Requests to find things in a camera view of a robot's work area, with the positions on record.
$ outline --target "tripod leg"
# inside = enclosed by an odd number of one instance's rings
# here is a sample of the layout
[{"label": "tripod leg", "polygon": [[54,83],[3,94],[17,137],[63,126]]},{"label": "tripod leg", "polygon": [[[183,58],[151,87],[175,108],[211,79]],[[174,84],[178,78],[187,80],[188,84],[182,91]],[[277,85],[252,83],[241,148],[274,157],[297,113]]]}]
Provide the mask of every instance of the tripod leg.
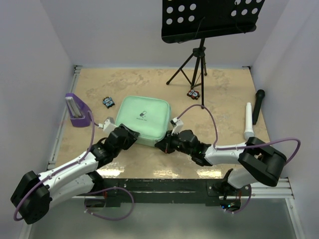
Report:
[{"label": "tripod leg", "polygon": [[198,57],[196,59],[196,64],[195,64],[195,69],[194,69],[194,74],[193,74],[193,79],[191,81],[191,85],[190,88],[193,89],[194,85],[195,85],[195,81],[196,81],[196,76],[197,76],[197,72],[198,72],[198,67],[199,67],[199,62],[200,62],[200,57]]},{"label": "tripod leg", "polygon": [[170,82],[174,79],[174,77],[182,70],[182,68],[191,60],[191,58],[194,56],[194,53],[192,53],[188,59],[180,66],[180,68],[175,72],[175,74],[166,82],[167,85],[170,84]]},{"label": "tripod leg", "polygon": [[[200,69],[201,72],[203,72],[204,70],[204,57],[200,58]],[[204,108],[204,74],[201,74],[201,105],[202,105],[202,109]]]},{"label": "tripod leg", "polygon": [[205,57],[204,57],[204,72],[205,72],[205,76],[207,76],[206,58]]}]

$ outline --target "mint green container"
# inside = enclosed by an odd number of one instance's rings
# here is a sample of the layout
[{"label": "mint green container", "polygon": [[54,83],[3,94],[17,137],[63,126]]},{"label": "mint green container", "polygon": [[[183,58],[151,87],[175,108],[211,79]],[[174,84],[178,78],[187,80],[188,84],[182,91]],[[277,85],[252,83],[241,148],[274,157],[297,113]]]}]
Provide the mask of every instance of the mint green container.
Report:
[{"label": "mint green container", "polygon": [[115,125],[124,124],[140,136],[136,143],[154,146],[166,134],[170,120],[170,105],[163,100],[127,96],[120,107]]}]

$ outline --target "table top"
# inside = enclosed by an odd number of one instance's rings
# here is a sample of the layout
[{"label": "table top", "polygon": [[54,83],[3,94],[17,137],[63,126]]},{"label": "table top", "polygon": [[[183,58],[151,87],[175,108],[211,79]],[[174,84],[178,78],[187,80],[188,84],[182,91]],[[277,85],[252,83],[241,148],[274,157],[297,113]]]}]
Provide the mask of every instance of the table top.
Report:
[{"label": "table top", "polygon": [[[117,116],[126,96],[145,96],[167,101],[171,105],[171,117],[178,116],[184,109],[200,104],[201,98],[192,100],[186,96],[189,83],[179,73],[170,85],[166,81],[176,69],[82,69],[75,88],[75,94],[92,110],[95,122],[103,123],[107,117]],[[185,69],[191,78],[193,70]],[[218,129],[217,145],[245,142],[245,107],[247,102],[254,105],[255,87],[248,69],[207,69],[205,76],[205,106],[212,112]],[[112,97],[115,106],[107,109],[102,100]],[[193,107],[181,118],[183,129],[191,129],[201,142],[212,144],[215,133],[207,111]],[[73,127],[70,120],[66,124],[56,166],[64,164],[88,147],[91,126]],[[96,127],[94,142],[105,137]],[[262,113],[254,126],[255,136],[268,142],[268,134]],[[164,154],[159,149],[134,144],[122,151],[112,163],[98,169],[104,178],[222,178],[230,168],[241,167],[233,164],[219,164],[200,167],[190,156],[174,152]]]}]

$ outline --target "black microphone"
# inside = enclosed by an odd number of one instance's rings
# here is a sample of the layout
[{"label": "black microphone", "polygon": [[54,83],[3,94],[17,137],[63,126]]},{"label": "black microphone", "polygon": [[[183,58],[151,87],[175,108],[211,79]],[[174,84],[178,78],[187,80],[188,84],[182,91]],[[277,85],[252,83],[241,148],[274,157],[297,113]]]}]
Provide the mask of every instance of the black microphone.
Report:
[{"label": "black microphone", "polygon": [[261,103],[262,103],[264,97],[265,97],[265,91],[258,90],[256,93],[256,102],[255,102],[254,111],[253,111],[253,125],[255,125],[257,123],[259,111],[261,108]]}]

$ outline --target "white cylinder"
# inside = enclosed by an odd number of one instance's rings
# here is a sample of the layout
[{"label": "white cylinder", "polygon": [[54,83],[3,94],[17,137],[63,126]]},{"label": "white cylinder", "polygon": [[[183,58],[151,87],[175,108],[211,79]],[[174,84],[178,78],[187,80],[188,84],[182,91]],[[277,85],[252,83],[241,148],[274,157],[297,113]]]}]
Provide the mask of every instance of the white cylinder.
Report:
[{"label": "white cylinder", "polygon": [[248,102],[246,105],[246,127],[244,132],[244,137],[246,140],[248,140],[250,137],[254,137],[254,131],[253,131],[253,116],[252,116],[252,110],[251,110],[251,103]]}]

